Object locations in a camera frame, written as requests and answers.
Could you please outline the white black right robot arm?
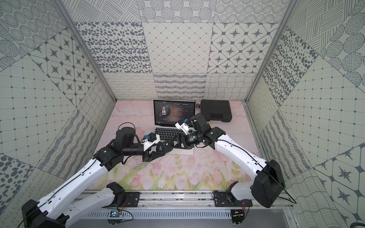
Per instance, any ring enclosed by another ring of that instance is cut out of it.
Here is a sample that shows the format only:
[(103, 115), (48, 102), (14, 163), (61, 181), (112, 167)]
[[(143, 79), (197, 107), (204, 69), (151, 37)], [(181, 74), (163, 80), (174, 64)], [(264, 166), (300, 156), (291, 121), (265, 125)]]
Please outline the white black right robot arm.
[(221, 128), (211, 127), (203, 115), (180, 120), (175, 127), (183, 132), (176, 137), (181, 148), (202, 143), (227, 156), (250, 176), (251, 181), (236, 181), (225, 191), (231, 205), (254, 199), (261, 206), (270, 208), (285, 189), (281, 167), (275, 160), (266, 161), (255, 156)]

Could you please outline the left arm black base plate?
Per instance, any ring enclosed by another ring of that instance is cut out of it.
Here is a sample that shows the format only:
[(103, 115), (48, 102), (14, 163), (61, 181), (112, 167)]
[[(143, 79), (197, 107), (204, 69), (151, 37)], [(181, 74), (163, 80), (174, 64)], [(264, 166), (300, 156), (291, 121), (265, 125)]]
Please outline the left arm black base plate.
[(106, 186), (113, 193), (113, 201), (116, 207), (132, 207), (136, 208), (140, 199), (140, 192), (127, 192), (121, 185), (112, 182)]

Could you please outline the black wireless mouse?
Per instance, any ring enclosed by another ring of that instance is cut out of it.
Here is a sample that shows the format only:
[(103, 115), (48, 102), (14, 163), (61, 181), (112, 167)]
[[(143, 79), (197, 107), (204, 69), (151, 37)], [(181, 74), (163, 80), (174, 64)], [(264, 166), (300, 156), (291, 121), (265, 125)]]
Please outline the black wireless mouse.
[(171, 152), (175, 147), (175, 143), (173, 141), (163, 141), (159, 142), (156, 146), (156, 152), (167, 154)]

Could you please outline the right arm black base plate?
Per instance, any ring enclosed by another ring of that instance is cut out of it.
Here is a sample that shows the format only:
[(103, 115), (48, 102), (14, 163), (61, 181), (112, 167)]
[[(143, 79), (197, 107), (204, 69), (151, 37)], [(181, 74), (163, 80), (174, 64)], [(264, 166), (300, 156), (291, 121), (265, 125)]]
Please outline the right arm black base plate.
[(213, 191), (211, 196), (215, 207), (252, 207), (254, 197), (250, 189), (251, 185), (251, 181), (235, 181), (223, 192)]

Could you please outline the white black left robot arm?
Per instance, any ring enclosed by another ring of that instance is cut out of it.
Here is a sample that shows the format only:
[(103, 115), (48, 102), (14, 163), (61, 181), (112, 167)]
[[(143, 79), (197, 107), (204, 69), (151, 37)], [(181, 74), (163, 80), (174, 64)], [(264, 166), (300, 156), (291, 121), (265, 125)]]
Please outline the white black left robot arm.
[(97, 151), (91, 160), (60, 187), (39, 200), (29, 200), (21, 210), (22, 225), (26, 228), (69, 228), (88, 214), (111, 204), (126, 204), (125, 189), (112, 182), (98, 193), (75, 202), (87, 187), (111, 171), (125, 164), (132, 156), (151, 162), (165, 156), (174, 147), (172, 141), (162, 141), (160, 135), (150, 133), (139, 139), (133, 127), (123, 127), (115, 139)]

